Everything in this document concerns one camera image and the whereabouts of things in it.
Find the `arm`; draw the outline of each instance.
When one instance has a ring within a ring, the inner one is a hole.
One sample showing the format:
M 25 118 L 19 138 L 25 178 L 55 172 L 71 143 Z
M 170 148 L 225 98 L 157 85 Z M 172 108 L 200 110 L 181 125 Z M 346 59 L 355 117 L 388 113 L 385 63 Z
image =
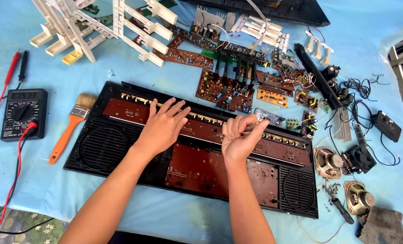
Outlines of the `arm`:
M 275 244 L 268 221 L 260 208 L 247 173 L 247 157 L 262 137 L 269 121 L 263 120 L 253 131 L 242 135 L 247 125 L 258 122 L 254 114 L 229 119 L 223 125 L 222 152 L 229 181 L 230 221 L 236 244 Z
M 179 131 L 188 121 L 185 116 L 191 109 L 187 107 L 176 114 L 185 101 L 180 101 L 170 108 L 175 101 L 175 98 L 168 100 L 156 112 L 158 102 L 153 100 L 150 104 L 149 119 L 139 139 L 81 207 L 63 233 L 60 244 L 106 244 L 110 240 L 144 168 L 153 157 L 177 140 Z M 109 209 L 107 214 L 96 214 L 103 206 Z

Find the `yellow circuit board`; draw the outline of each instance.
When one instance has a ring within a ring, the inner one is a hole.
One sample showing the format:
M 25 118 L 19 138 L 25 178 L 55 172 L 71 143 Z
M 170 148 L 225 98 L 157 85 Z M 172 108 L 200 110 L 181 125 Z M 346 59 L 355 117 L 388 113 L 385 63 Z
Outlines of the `yellow circuit board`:
M 274 93 L 272 91 L 268 91 L 262 88 L 257 88 L 257 99 L 272 103 L 281 107 L 287 108 L 289 106 L 289 102 L 287 101 L 287 97 Z

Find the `brush bristles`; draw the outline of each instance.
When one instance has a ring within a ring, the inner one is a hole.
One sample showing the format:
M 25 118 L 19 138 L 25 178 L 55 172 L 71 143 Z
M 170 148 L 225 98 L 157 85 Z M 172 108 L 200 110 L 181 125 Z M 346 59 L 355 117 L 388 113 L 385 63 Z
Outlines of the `brush bristles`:
M 83 108 L 90 109 L 94 102 L 96 102 L 97 97 L 90 93 L 81 93 L 78 96 L 77 104 Z

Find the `orange brush handle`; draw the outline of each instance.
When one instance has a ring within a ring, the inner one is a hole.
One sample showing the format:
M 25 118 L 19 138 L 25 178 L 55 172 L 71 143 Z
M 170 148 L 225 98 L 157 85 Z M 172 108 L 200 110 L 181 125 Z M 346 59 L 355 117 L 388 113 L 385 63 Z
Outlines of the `orange brush handle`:
M 57 144 L 55 145 L 54 149 L 52 150 L 52 153 L 49 156 L 49 165 L 55 164 L 55 162 L 58 160 L 58 158 L 64 152 L 64 149 L 68 145 L 68 142 L 70 140 L 70 137 L 72 136 L 72 133 L 75 130 L 75 127 L 82 121 L 84 121 L 84 119 L 81 117 L 69 115 L 68 127 L 63 132 L 60 139 L 57 141 Z

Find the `hand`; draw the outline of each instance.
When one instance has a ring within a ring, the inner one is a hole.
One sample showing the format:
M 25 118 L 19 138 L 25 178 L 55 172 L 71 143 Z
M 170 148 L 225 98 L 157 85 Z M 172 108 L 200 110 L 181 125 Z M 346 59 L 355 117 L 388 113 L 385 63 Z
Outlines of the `hand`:
M 188 122 L 188 119 L 185 117 L 191 111 L 191 108 L 186 107 L 179 112 L 179 109 L 185 105 L 185 101 L 183 100 L 170 108 L 171 104 L 175 101 L 176 98 L 174 97 L 169 99 L 156 113 L 158 101 L 153 99 L 153 102 L 150 104 L 149 119 L 133 147 L 135 146 L 137 150 L 148 153 L 153 158 L 176 142 L 177 135 L 179 135 L 182 127 Z
M 223 144 L 221 150 L 224 155 L 226 167 L 242 166 L 245 167 L 247 157 L 254 150 L 257 142 L 261 139 L 263 131 L 269 125 L 269 120 L 259 122 L 251 132 L 242 135 L 245 128 L 259 122 L 254 114 L 246 117 L 236 116 L 235 119 L 228 119 L 223 124 Z

